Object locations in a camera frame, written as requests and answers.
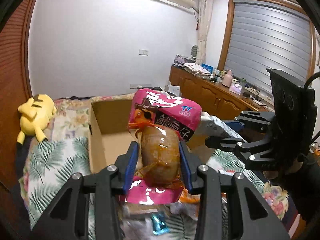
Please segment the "yellow Pikachu plush toy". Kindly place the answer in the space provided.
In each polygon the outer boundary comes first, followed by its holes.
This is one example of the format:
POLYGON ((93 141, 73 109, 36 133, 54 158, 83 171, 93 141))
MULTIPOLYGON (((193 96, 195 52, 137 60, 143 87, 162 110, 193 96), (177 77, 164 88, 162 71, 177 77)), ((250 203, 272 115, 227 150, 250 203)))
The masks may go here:
POLYGON ((36 137, 38 142, 47 139, 44 130, 57 111, 51 97, 37 94, 21 104, 17 111, 21 114, 18 144, 23 145, 26 136, 36 137))

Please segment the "beige curtain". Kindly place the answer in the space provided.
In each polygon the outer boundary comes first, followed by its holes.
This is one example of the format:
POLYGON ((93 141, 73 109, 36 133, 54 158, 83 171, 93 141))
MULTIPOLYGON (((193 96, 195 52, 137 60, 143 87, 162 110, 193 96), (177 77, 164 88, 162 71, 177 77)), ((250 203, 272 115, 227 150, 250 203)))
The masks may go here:
POLYGON ((213 0, 199 0, 199 27, 197 30, 196 63, 201 65, 206 60, 206 45, 212 19, 213 0))

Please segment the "pink tissue box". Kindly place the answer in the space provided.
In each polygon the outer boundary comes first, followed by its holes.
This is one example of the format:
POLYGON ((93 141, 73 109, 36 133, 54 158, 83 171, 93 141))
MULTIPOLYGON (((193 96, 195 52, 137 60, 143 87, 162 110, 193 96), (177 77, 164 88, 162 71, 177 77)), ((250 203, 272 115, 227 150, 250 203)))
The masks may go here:
POLYGON ((230 85, 229 91, 234 94, 241 95, 242 85, 239 83, 232 83, 230 85))

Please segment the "teal candy wrapper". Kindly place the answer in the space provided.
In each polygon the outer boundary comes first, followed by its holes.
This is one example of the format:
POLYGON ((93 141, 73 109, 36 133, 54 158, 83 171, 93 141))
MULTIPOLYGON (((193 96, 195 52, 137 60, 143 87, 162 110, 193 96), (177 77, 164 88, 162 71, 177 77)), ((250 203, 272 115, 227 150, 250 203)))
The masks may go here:
POLYGON ((165 222, 163 213, 154 213, 151 215, 150 219, 152 221, 153 234, 155 236, 160 236, 170 231, 165 222))

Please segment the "white wall switch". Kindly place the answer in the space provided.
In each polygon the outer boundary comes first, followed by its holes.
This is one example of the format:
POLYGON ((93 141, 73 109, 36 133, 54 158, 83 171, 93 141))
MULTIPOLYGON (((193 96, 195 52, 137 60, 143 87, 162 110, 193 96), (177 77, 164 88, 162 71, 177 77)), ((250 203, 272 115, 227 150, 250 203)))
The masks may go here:
POLYGON ((148 56, 149 55, 149 51, 145 50, 145 49, 140 49, 138 51, 138 55, 148 56))

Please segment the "pink snack packet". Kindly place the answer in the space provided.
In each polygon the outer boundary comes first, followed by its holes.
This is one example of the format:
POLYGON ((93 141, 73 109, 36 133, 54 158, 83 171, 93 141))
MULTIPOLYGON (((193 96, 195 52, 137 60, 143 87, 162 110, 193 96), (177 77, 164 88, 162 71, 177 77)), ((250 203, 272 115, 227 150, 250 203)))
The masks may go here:
POLYGON ((185 188, 180 142, 188 142, 201 121, 201 106, 189 99, 143 88, 136 91, 129 132, 138 141, 142 165, 122 201, 153 205, 177 202, 185 188))

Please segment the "white box behind bed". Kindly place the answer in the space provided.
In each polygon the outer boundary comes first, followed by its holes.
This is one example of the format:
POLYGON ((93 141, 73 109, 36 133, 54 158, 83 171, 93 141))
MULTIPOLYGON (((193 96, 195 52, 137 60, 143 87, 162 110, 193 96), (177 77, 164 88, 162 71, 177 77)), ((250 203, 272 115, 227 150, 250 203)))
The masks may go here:
POLYGON ((164 90, 167 93, 174 94, 174 96, 180 96, 180 86, 166 85, 164 90))

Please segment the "grey window blind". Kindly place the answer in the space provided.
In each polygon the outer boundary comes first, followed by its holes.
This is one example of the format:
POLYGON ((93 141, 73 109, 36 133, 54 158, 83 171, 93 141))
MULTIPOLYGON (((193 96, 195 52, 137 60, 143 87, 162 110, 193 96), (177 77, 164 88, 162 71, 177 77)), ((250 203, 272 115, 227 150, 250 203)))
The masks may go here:
POLYGON ((275 3, 234 0, 233 24, 225 69, 271 92, 268 69, 305 81, 311 60, 310 20, 275 3))

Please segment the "floral quilt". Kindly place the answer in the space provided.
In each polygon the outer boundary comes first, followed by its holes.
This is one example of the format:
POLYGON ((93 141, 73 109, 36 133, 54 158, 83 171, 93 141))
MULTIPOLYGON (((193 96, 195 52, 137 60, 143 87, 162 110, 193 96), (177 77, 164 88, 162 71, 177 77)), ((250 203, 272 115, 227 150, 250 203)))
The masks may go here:
MULTIPOLYGON (((95 96, 89 99, 59 99, 54 102, 57 109, 48 127, 44 130, 48 141, 60 141, 71 138, 86 137, 89 134, 89 108, 91 103, 99 101, 114 101, 133 99, 133 94, 117 96, 95 96)), ((32 147, 39 144, 33 138, 28 147, 28 153, 32 147)), ((244 172, 249 181, 262 194, 277 217, 287 229, 291 229, 294 223, 299 222, 300 216, 287 191, 269 182, 263 182, 252 171, 245 169, 236 156, 230 152, 209 149, 204 145, 204 138, 193 136, 188 142, 188 147, 199 156, 202 161, 209 163, 210 167, 225 174, 244 172)))

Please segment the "white silver snack pouch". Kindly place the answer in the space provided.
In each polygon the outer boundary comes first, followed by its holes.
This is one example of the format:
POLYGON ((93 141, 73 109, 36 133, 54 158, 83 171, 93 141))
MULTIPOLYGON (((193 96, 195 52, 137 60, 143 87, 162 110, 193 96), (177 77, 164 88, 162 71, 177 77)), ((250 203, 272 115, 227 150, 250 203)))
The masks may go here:
POLYGON ((225 122, 214 115, 207 112, 201 112, 201 121, 194 135, 206 135, 207 137, 214 136, 218 138, 238 138, 242 139, 241 135, 231 129, 225 122))

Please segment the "small white fan heater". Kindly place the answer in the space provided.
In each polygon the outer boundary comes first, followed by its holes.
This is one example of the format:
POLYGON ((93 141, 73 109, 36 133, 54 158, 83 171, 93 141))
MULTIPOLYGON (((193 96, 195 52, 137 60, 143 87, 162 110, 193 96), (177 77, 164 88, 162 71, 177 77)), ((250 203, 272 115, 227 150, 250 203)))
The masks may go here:
POLYGON ((196 57, 197 57, 197 50, 198 50, 198 46, 197 45, 192 46, 192 48, 191 48, 191 58, 193 60, 195 60, 196 57))

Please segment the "pink kettle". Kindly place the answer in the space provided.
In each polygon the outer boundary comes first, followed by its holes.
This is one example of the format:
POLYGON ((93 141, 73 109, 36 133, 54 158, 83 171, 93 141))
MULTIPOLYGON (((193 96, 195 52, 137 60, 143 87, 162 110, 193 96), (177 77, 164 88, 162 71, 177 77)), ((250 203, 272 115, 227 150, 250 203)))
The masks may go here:
POLYGON ((230 87, 233 81, 233 75, 231 70, 225 70, 223 72, 222 85, 225 87, 230 87))

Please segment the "folded floral cloth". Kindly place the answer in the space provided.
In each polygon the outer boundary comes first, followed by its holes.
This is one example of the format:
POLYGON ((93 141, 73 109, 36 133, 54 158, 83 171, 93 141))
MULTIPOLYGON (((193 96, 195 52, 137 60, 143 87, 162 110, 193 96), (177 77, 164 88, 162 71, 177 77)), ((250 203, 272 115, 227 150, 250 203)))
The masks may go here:
POLYGON ((211 73, 208 70, 196 63, 184 63, 183 68, 196 76, 211 76, 211 73))

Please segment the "brown cardboard box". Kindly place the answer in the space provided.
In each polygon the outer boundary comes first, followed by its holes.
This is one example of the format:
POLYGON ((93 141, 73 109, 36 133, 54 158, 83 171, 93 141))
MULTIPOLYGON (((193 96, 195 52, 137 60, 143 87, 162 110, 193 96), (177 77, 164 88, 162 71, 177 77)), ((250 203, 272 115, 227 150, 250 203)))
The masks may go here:
POLYGON ((127 128, 131 111, 130 99, 99 101, 89 108, 89 165, 98 173, 125 154, 136 138, 127 128))

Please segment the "blue box on cabinet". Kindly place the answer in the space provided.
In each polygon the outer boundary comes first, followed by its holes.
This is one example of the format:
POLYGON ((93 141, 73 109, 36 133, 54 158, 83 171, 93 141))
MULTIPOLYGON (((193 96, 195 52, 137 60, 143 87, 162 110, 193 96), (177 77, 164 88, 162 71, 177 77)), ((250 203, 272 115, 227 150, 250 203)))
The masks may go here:
POLYGON ((210 65, 207 65, 205 63, 202 63, 201 65, 204 69, 206 69, 208 72, 210 72, 211 74, 213 73, 213 70, 214 70, 214 67, 213 66, 210 66, 210 65))

